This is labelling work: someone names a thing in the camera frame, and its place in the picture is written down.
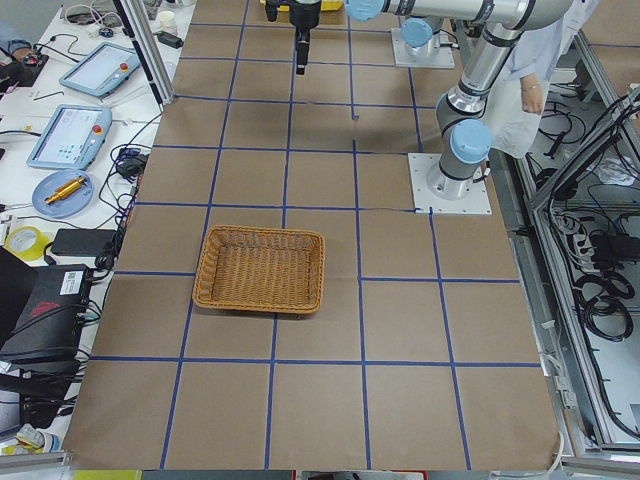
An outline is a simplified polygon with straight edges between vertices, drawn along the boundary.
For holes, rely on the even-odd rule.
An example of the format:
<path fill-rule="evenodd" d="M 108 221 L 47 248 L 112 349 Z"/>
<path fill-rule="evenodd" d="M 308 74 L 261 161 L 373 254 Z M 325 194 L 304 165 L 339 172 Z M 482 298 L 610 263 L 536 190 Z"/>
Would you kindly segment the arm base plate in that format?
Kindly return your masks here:
<path fill-rule="evenodd" d="M 448 35 L 440 30 L 424 46 L 411 47 L 400 28 L 391 29 L 394 61 L 397 67 L 453 69 L 455 60 Z"/>
<path fill-rule="evenodd" d="M 440 154 L 426 153 L 408 155 L 414 211 L 434 215 L 491 215 L 481 166 L 469 179 L 452 180 L 441 171 L 440 157 Z"/>

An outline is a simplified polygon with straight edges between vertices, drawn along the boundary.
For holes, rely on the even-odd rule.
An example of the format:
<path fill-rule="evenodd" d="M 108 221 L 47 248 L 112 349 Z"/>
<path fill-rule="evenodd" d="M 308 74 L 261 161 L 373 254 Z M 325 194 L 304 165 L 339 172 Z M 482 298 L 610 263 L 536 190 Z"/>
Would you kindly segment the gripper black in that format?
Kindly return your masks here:
<path fill-rule="evenodd" d="M 292 0 L 292 1 L 320 1 L 320 0 Z M 310 31 L 319 24 L 320 5 L 291 6 L 291 24 L 297 28 L 295 36 L 296 74 L 304 75 L 308 65 Z"/>

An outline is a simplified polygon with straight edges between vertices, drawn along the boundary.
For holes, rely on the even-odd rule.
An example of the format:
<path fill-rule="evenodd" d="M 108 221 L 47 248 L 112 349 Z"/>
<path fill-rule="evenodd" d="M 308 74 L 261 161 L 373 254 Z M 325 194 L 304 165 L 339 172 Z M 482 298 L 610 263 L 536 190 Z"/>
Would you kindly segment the person's hand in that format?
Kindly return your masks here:
<path fill-rule="evenodd" d="M 534 73 L 520 79 L 522 110 L 526 113 L 541 114 L 544 109 L 542 87 Z"/>

